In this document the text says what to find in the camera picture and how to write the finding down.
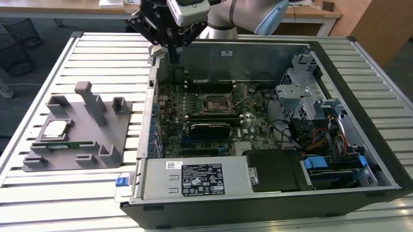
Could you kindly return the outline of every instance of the power supply label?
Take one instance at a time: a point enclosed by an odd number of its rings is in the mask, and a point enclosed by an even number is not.
[[[181,195],[184,197],[225,193],[220,163],[181,165]]]

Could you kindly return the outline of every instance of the screw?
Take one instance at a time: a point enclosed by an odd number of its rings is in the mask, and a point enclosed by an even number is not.
[[[256,184],[256,178],[253,176],[249,177],[251,185]]]

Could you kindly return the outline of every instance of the blue latch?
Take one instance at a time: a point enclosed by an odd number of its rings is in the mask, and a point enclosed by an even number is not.
[[[129,186],[129,178],[128,177],[117,177],[116,178],[116,187]]]
[[[367,166],[367,160],[363,156],[359,156],[358,160],[359,160],[362,166]]]
[[[306,169],[310,168],[326,168],[327,162],[324,161],[324,158],[320,156],[311,156],[303,160],[303,165]]]

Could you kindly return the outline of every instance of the aluminum table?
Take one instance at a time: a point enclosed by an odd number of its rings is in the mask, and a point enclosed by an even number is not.
[[[240,39],[261,39],[240,36]],[[404,169],[413,176],[413,105],[356,42],[344,37],[271,36],[265,40],[316,40],[335,64]],[[72,37],[0,157],[0,231],[140,232],[113,201],[114,179],[133,171],[139,143],[145,84],[149,73],[149,43],[139,34],[84,33]],[[73,92],[77,81],[93,84],[102,100],[122,96],[132,101],[132,116],[121,167],[25,173],[28,154],[45,121],[49,96]],[[332,88],[326,84],[331,96]],[[177,228],[172,231],[267,232],[413,231],[413,195],[375,203],[342,217]]]

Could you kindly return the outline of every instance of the robotic arm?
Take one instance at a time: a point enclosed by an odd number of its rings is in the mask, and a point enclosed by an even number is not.
[[[268,35],[287,5],[287,0],[141,0],[129,25],[153,45],[161,46],[169,63],[177,64],[181,47],[191,44],[208,23],[215,30],[240,26]]]

